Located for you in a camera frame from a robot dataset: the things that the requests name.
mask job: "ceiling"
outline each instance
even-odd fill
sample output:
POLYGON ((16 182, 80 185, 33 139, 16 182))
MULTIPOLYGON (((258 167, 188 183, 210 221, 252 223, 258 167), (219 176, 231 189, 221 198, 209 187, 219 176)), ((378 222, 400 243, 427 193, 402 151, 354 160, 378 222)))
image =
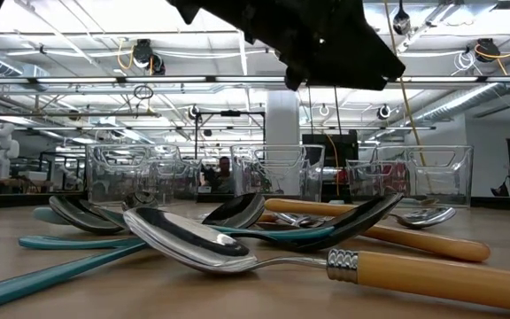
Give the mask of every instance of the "ceiling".
MULTIPOLYGON (((5 1, 0 11, 0 59, 11 66, 39 66, 48 72, 48 76, 53 77, 147 75, 146 70, 135 64, 123 68, 118 58, 123 65, 128 65, 130 57, 125 52, 128 53, 136 39, 149 38, 151 46, 165 62, 167 76, 284 74, 285 66, 275 57, 272 48, 261 42, 253 45, 245 43, 234 27, 209 12, 201 11, 191 25, 186 25, 175 8, 164 0, 36 0, 30 2, 38 15, 36 18, 18 5, 18 1, 5 1)), ((451 6, 451 10, 443 13, 442 19, 430 28, 422 25, 437 6, 429 1, 425 4, 418 1, 411 3, 405 9, 411 15, 413 27, 421 29, 400 54, 406 64, 406 75, 465 75, 474 72, 475 66, 484 74, 496 73, 496 63, 475 62, 475 66, 466 71, 459 70, 459 51, 465 50, 467 46, 473 47, 475 40, 482 37, 492 38, 502 54, 510 52, 510 10, 492 10, 496 2, 451 6)), ((392 20, 398 6, 391 2, 389 9, 392 20)), ((367 22, 390 46, 390 30, 383 2, 367 2, 365 11, 367 22)), ((406 38, 397 35, 395 40, 396 44, 400 44, 406 38)), ((355 43, 355 50, 359 50, 358 43, 355 43)), ((505 58, 504 62, 509 64, 510 57, 505 58)), ((82 95, 72 93, 76 88, 64 84, 50 85, 47 93, 37 93, 38 103, 46 105, 44 111, 50 113, 73 109, 100 113, 127 113, 135 110, 136 100, 130 103, 130 107, 126 103, 126 98, 133 96, 128 93, 134 88, 133 85, 125 87, 127 94, 116 93, 116 89, 124 89, 121 86, 106 84, 92 87, 103 89, 104 92, 82 95), (48 93, 60 89, 69 90, 71 94, 48 93)), ((161 114, 161 118, 117 117, 116 123, 147 127, 158 126, 162 121, 163 126, 185 127, 191 125, 187 115, 192 105, 209 112, 265 111, 268 107, 268 88, 264 86, 224 86, 216 90, 212 84, 198 83, 187 85, 184 91, 180 91, 180 84, 157 84, 155 87, 165 93, 155 95, 148 106, 144 106, 144 103, 140 106, 142 111, 149 107, 154 113, 161 114)), ((415 87, 406 90, 414 110, 422 109, 449 92, 451 90, 446 87, 415 87)), ((33 109, 35 94, 28 93, 21 91, 21 87, 0 87, 0 95, 33 109)), ((399 111, 394 112, 393 117, 402 117, 404 114, 403 92, 398 87, 381 92, 337 89, 336 94, 337 101, 332 88, 312 89, 310 94, 308 89, 300 89, 298 99, 301 106, 305 107, 300 110, 301 122, 309 114, 307 107, 310 99, 314 122, 325 126, 337 124, 336 116, 332 116, 336 113, 336 104, 340 110, 340 121, 346 126, 386 125, 387 122, 379 121, 376 117, 377 109, 383 105, 399 111)), ((5 109, 4 105, 0 106, 2 110, 10 110, 5 109)), ((252 129, 245 131, 249 134, 222 131, 214 132, 209 139, 233 143, 240 139, 249 141, 262 137, 253 119, 232 119, 214 117, 210 123, 222 126, 251 125, 252 129)), ((87 119, 70 121, 67 118, 47 117, 42 120, 54 120, 55 124, 66 126, 89 126, 87 119)), ((153 142, 187 143, 187 137, 176 132, 144 130, 140 133, 153 142)), ((79 133, 64 132, 60 135, 73 137, 79 133)), ((86 134, 90 137, 95 135, 94 131, 86 134)))

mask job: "metal ferrule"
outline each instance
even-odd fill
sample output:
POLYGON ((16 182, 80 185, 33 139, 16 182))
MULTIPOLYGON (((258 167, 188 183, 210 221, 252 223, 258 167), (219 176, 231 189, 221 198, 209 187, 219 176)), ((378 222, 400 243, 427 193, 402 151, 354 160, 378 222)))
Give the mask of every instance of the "metal ferrule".
POLYGON ((332 249, 328 253, 328 278, 356 284, 358 282, 359 253, 332 249))

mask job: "person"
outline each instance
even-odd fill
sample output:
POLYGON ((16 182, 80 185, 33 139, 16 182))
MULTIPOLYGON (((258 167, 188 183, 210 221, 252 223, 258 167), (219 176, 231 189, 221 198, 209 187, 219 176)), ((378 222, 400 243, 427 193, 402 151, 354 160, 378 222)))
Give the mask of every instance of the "person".
POLYGON ((229 157, 222 156, 218 163, 220 172, 215 174, 214 178, 206 178, 208 184, 212 186, 212 192, 231 193, 233 192, 233 179, 229 171, 229 157))

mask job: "white column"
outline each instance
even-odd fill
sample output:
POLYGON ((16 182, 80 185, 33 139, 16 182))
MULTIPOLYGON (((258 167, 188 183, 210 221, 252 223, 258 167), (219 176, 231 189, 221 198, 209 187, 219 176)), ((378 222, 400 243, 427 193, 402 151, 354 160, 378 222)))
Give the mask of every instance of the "white column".
POLYGON ((299 153, 293 147, 285 152, 284 148, 273 145, 299 145, 300 127, 298 118, 298 96, 293 91, 269 91, 267 93, 267 173, 271 177, 275 191, 282 190, 285 195, 298 195, 300 192, 300 174, 296 167, 281 167, 293 164, 299 153))

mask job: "table surface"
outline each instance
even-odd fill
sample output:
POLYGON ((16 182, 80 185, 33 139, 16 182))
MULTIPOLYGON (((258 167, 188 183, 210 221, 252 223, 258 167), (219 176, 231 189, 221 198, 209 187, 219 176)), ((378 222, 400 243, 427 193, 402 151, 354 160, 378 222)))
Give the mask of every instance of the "table surface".
MULTIPOLYGON (((170 211, 198 216, 217 204, 187 204, 170 211)), ((0 280, 77 260, 102 251, 36 251, 17 238, 48 235, 91 238, 72 226, 33 219, 34 207, 0 209, 0 280)), ((392 220, 382 222, 398 225, 392 220)), ((471 209, 427 232, 487 243, 486 265, 510 269, 510 212, 471 209)), ((246 240, 260 259, 290 255, 246 240)), ((436 258, 363 237, 346 249, 436 258)), ((326 256, 327 251, 315 256, 326 256)), ((328 280, 324 270, 296 265, 261 268, 240 276, 209 276, 149 249, 104 265, 43 292, 0 307, 0 318, 510 318, 510 311, 463 302, 390 292, 328 280)))

